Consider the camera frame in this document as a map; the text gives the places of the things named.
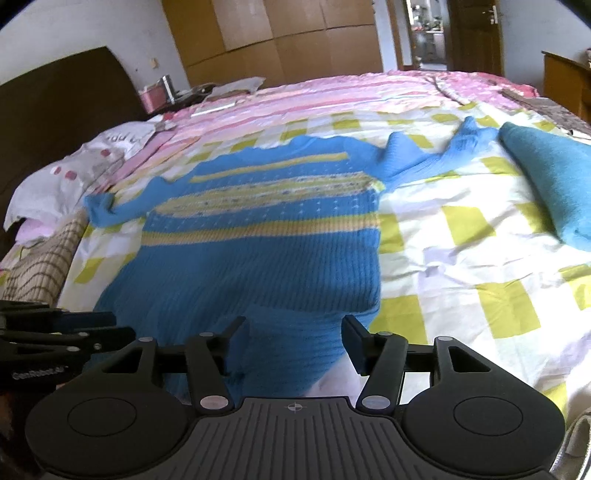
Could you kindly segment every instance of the screw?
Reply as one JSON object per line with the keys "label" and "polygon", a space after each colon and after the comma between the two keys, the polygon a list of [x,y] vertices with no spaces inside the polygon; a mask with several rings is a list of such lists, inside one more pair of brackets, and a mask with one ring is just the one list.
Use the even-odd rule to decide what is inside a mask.
{"label": "screw", "polygon": [[202,398],[199,402],[203,408],[208,410],[221,410],[226,408],[230,403],[226,397],[221,395],[209,395],[208,397]]}
{"label": "screw", "polygon": [[390,401],[382,395],[370,395],[361,401],[365,408],[370,410],[383,410],[390,406]]}

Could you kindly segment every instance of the crosshair mark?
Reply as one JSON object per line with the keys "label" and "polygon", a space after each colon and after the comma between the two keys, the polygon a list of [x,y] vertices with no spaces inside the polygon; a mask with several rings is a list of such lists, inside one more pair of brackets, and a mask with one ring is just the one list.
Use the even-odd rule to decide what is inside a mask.
{"label": "crosshair mark", "polygon": [[293,413],[297,413],[305,407],[300,405],[299,403],[293,402],[293,403],[290,403],[288,406],[286,406],[286,408],[289,411],[292,411]]}

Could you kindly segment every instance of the sweater sleeve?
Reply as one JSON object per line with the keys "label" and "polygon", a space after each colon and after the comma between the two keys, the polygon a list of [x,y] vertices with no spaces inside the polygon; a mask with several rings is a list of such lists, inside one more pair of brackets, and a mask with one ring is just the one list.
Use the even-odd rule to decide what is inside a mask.
{"label": "sweater sleeve", "polygon": [[429,154],[402,132],[394,132],[371,174],[386,185],[387,191],[392,191],[403,183],[441,175],[467,164],[485,151],[497,135],[496,128],[479,128],[474,117],[469,116],[445,152]]}
{"label": "sweater sleeve", "polygon": [[113,193],[88,195],[84,199],[84,205],[89,221],[92,226],[106,228],[140,218],[166,201],[173,194],[173,185],[174,183],[156,177],[136,199],[115,207],[112,206],[115,198]]}

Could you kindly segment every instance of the wooden dresser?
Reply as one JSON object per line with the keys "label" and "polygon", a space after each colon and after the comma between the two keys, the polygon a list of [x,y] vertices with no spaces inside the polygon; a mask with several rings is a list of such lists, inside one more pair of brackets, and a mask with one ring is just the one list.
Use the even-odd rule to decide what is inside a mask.
{"label": "wooden dresser", "polygon": [[547,51],[544,54],[544,96],[586,122],[591,121],[591,69]]}

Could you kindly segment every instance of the teal towel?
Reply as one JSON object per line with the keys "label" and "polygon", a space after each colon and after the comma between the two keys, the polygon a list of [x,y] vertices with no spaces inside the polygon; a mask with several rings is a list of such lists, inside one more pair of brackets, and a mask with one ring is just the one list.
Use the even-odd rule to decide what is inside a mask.
{"label": "teal towel", "polygon": [[548,207],[560,239],[591,251],[591,147],[510,122],[499,137]]}

